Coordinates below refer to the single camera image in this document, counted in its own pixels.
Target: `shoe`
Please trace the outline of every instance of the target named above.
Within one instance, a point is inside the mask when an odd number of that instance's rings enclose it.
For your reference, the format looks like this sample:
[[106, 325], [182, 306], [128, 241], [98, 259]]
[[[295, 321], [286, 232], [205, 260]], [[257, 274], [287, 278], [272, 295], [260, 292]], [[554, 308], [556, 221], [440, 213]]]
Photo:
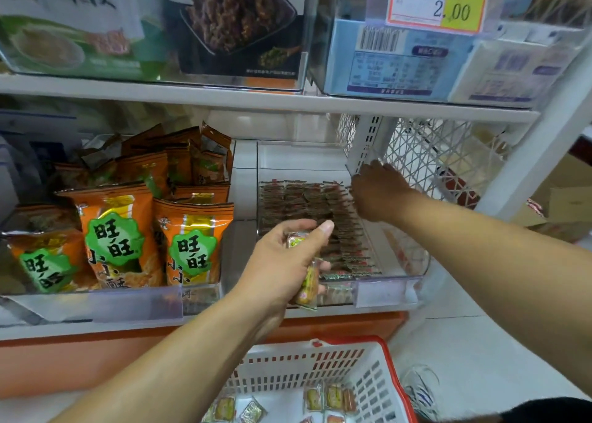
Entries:
[[401, 385], [416, 414], [432, 422], [439, 421], [434, 390], [440, 386], [440, 380], [430, 367], [411, 366], [401, 376]]

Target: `white wire basket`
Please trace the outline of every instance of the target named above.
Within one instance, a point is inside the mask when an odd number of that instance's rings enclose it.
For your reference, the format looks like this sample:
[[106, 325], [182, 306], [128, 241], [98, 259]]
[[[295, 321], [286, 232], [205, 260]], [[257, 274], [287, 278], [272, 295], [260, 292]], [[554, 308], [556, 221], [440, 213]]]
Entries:
[[261, 423], [299, 423], [327, 413], [303, 410], [304, 391], [319, 383], [341, 384], [355, 394], [355, 413], [346, 423], [417, 423], [397, 379], [386, 343], [379, 337], [256, 345], [220, 393], [236, 398], [234, 421], [254, 397], [268, 412]]

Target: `nutrition label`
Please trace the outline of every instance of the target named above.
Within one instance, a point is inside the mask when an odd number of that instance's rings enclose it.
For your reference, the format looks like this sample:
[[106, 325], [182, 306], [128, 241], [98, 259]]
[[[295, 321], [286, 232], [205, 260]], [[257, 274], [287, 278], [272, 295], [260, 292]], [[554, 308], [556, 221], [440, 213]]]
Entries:
[[413, 52], [414, 55], [354, 52], [347, 90], [430, 96], [444, 67], [448, 50], [416, 46]]

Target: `person's right hand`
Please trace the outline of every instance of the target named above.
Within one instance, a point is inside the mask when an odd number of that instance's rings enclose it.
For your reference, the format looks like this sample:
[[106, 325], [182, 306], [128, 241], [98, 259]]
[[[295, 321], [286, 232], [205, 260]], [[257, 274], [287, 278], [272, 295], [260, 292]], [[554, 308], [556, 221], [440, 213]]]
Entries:
[[351, 182], [356, 210], [370, 222], [389, 220], [404, 197], [420, 195], [394, 167], [376, 160], [370, 165], [364, 164]]

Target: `price tag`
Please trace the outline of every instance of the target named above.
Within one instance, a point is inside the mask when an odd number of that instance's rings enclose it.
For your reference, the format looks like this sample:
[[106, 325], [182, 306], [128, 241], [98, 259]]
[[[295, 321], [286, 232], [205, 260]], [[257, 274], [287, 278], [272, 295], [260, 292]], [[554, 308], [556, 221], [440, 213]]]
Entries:
[[487, 0], [389, 0], [387, 23], [463, 34], [481, 31]]

